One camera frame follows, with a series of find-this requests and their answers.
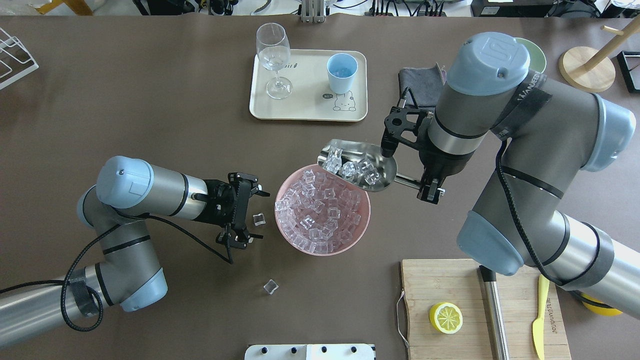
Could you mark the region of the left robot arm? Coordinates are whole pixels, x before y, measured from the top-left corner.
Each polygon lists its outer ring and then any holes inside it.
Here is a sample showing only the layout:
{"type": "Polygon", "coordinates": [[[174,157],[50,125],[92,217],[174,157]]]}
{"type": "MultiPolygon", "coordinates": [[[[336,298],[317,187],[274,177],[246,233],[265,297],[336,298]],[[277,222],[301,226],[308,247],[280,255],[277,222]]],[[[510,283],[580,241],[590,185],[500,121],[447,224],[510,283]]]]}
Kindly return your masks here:
{"type": "Polygon", "coordinates": [[[190,239],[194,235],[171,217],[220,227],[215,243],[224,246],[225,253],[202,240],[198,243],[233,264],[231,250],[246,249],[259,238],[246,224],[253,196],[270,194],[252,174],[231,172],[226,181],[201,179],[142,159],[108,159],[96,184],[77,203],[78,218],[96,238],[64,275],[1,290],[1,346],[60,326],[90,332],[101,325],[110,306],[135,312],[162,299],[169,288],[147,220],[165,223],[190,239]]]}

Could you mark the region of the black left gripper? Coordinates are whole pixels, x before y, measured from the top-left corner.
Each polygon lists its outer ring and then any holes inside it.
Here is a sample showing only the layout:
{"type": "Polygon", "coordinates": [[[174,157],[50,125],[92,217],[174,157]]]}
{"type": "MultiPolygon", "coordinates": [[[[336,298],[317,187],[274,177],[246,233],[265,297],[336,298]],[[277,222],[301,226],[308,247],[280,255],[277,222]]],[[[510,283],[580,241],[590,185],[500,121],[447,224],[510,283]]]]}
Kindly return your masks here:
{"type": "Polygon", "coordinates": [[[235,233],[247,230],[249,199],[253,195],[269,198],[271,194],[263,190],[255,175],[230,172],[227,178],[229,183],[215,179],[204,180],[207,194],[195,194],[193,198],[204,202],[205,207],[194,220],[219,227],[229,225],[231,228],[224,228],[215,237],[215,242],[227,248],[246,249],[248,244],[264,238],[262,234],[252,233],[249,233],[247,238],[241,238],[235,233]]]}

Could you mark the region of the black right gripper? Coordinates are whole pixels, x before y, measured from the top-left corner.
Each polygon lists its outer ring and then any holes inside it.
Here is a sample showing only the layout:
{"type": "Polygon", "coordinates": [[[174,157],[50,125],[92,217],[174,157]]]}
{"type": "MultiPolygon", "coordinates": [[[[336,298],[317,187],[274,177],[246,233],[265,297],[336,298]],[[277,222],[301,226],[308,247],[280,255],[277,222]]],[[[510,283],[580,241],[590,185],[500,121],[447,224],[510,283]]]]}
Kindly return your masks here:
{"type": "Polygon", "coordinates": [[[385,130],[381,139],[381,155],[391,158],[403,144],[419,152],[423,164],[417,198],[420,201],[437,205],[443,194],[443,175],[438,149],[428,135],[428,129],[435,120],[433,110],[412,109],[393,106],[384,119],[385,130]]]}

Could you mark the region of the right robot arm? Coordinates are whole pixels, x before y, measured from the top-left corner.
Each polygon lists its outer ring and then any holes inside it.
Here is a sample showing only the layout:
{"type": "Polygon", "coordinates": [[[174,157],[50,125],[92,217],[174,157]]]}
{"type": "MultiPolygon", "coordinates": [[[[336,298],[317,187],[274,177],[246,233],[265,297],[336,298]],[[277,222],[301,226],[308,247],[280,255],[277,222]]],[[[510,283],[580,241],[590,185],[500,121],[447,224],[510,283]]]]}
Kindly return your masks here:
{"type": "Polygon", "coordinates": [[[496,273],[534,267],[565,291],[639,317],[639,253],[557,210],[579,171],[605,169],[629,145],[631,110],[549,79],[514,37],[482,32],[461,46],[433,112],[393,107],[384,125],[382,156],[399,144],[417,150],[418,198],[432,204],[493,133],[494,171],[457,246],[496,273]]]}

